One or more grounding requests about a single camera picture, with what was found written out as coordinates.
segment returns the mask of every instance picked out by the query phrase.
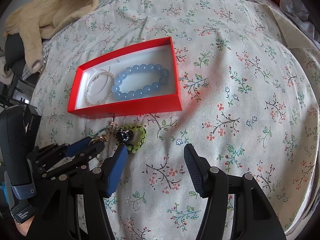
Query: beige plush fabric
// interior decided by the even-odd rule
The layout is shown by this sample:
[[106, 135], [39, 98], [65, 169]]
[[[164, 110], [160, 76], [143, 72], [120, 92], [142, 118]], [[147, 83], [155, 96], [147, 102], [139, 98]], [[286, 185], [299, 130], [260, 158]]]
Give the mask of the beige plush fabric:
[[19, 33], [31, 73], [43, 64], [42, 39], [50, 39], [65, 25], [94, 11], [99, 0], [33, 0], [15, 10], [5, 22], [9, 34]]

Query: skin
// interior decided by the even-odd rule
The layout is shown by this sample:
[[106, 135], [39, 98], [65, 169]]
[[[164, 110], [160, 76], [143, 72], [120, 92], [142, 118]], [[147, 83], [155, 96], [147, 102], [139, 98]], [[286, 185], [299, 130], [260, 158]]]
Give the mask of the skin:
[[31, 217], [30, 219], [28, 219], [26, 222], [24, 222], [23, 224], [19, 225], [16, 221], [14, 222], [16, 224], [16, 227], [18, 229], [18, 231], [20, 232], [20, 234], [22, 234], [23, 236], [26, 236], [28, 233], [28, 230], [30, 228], [30, 225], [33, 221], [34, 217]]

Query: blue flower print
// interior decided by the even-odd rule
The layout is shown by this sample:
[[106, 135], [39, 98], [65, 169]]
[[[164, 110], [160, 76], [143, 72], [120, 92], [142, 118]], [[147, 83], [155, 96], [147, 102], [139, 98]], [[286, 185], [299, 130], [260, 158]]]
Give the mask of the blue flower print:
[[177, 145], [181, 145], [181, 144], [183, 144], [182, 139], [181, 139], [181, 138], [178, 138], [178, 139], [176, 140], [176, 144], [177, 144]]

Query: black box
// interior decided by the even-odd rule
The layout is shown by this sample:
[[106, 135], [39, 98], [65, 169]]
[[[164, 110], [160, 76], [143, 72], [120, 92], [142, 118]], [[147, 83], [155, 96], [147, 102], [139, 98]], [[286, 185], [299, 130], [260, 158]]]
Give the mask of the black box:
[[41, 114], [35, 106], [27, 105], [24, 113], [24, 125], [26, 127], [26, 142], [28, 152], [33, 151], [36, 143], [41, 121]]

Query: floral tablecloth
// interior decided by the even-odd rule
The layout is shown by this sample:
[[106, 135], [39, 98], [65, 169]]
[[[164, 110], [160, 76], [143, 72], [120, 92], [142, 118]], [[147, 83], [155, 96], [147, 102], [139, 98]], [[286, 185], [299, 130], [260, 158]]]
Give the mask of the floral tablecloth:
[[[183, 147], [227, 174], [251, 173], [288, 234], [318, 189], [319, 51], [283, 15], [244, 0], [117, 0], [52, 39], [31, 104], [42, 113], [37, 144], [73, 143], [110, 119], [67, 113], [76, 69], [137, 42], [172, 36], [183, 111], [117, 117], [147, 130], [105, 200], [116, 239], [195, 239], [206, 200], [195, 192]], [[111, 156], [114, 145], [92, 160]], [[86, 230], [83, 197], [80, 226]], [[224, 239], [230, 238], [233, 196]]]

